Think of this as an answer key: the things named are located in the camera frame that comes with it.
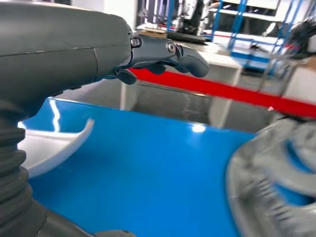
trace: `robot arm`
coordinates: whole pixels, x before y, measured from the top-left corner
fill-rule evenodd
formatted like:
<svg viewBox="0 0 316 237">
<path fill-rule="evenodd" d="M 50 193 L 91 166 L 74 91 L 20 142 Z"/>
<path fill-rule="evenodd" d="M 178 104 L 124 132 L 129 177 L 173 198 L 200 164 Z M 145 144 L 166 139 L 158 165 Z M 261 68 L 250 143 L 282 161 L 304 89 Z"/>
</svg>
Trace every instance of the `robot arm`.
<svg viewBox="0 0 316 237">
<path fill-rule="evenodd" d="M 133 35 L 122 18 L 70 6 L 0 0 L 0 32 L 0 237 L 95 237 L 34 201 L 27 170 L 20 167 L 26 153 L 17 144 L 25 131 L 17 122 L 35 115 L 47 97 L 103 78 L 133 83 L 132 67 L 208 72 L 193 49 Z"/>
</svg>

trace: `desk leg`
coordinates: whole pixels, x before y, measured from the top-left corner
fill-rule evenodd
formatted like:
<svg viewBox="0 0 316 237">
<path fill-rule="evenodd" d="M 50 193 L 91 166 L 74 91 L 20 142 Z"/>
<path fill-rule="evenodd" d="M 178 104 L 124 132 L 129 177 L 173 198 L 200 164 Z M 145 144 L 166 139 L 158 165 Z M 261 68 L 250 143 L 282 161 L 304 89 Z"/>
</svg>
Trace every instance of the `desk leg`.
<svg viewBox="0 0 316 237">
<path fill-rule="evenodd" d="M 137 98 L 137 82 L 133 85 L 121 83 L 120 110 L 131 111 L 137 103 Z"/>
<path fill-rule="evenodd" d="M 237 70 L 229 83 L 232 86 L 238 84 L 242 68 Z M 224 127 L 229 113 L 232 100 L 214 97 L 208 111 L 210 125 L 222 128 Z"/>
</svg>

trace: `blurred gray object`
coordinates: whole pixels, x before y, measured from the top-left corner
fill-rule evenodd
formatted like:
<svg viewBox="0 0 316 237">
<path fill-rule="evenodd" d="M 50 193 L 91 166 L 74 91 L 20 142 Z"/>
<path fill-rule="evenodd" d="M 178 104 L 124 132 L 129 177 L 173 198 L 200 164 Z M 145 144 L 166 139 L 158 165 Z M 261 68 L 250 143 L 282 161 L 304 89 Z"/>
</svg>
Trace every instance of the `blurred gray object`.
<svg viewBox="0 0 316 237">
<path fill-rule="evenodd" d="M 316 175 L 297 169 L 287 158 L 290 153 L 287 149 L 288 142 L 293 143 L 299 158 L 308 160 L 312 168 L 316 152 L 315 129 L 314 123 L 277 121 L 232 157 L 226 173 L 227 195 L 242 236 L 316 235 Z M 295 206 L 287 200 L 289 194 L 277 187 L 310 197 L 312 202 Z"/>
</svg>

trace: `white desk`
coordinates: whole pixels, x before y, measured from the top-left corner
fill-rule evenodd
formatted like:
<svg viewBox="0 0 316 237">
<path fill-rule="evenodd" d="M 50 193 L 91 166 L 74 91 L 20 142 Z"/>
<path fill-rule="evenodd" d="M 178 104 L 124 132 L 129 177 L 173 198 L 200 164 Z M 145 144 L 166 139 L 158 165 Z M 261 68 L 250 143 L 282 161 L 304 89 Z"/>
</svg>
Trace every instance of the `white desk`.
<svg viewBox="0 0 316 237">
<path fill-rule="evenodd" d="M 204 79 L 218 81 L 232 86 L 236 86 L 238 83 L 243 68 L 241 65 L 237 63 L 230 56 L 210 53 L 212 49 L 205 46 L 204 46 L 204 48 L 199 47 L 199 49 L 204 51 L 199 51 L 199 53 L 205 58 L 210 65 L 210 71 L 207 76 L 204 77 Z M 167 67 L 167 70 L 180 74 L 171 67 Z M 134 85 L 122 84 L 121 109 L 131 110 L 137 103 L 137 96 L 137 83 Z M 208 111 L 210 123 L 216 127 L 225 126 L 231 104 L 232 100 L 214 97 Z"/>
</svg>

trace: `white curved plastic piece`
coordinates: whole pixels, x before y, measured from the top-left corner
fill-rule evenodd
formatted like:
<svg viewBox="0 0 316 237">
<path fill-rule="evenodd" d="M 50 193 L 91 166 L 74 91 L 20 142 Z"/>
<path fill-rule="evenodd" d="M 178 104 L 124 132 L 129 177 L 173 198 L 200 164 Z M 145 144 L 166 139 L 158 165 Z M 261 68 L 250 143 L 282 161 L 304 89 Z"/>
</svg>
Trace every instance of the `white curved plastic piece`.
<svg viewBox="0 0 316 237">
<path fill-rule="evenodd" d="M 79 133 L 26 130 L 26 138 L 18 144 L 20 150 L 26 152 L 22 164 L 29 171 L 29 178 L 54 169 L 80 148 L 92 132 L 94 120 L 88 120 Z"/>
</svg>

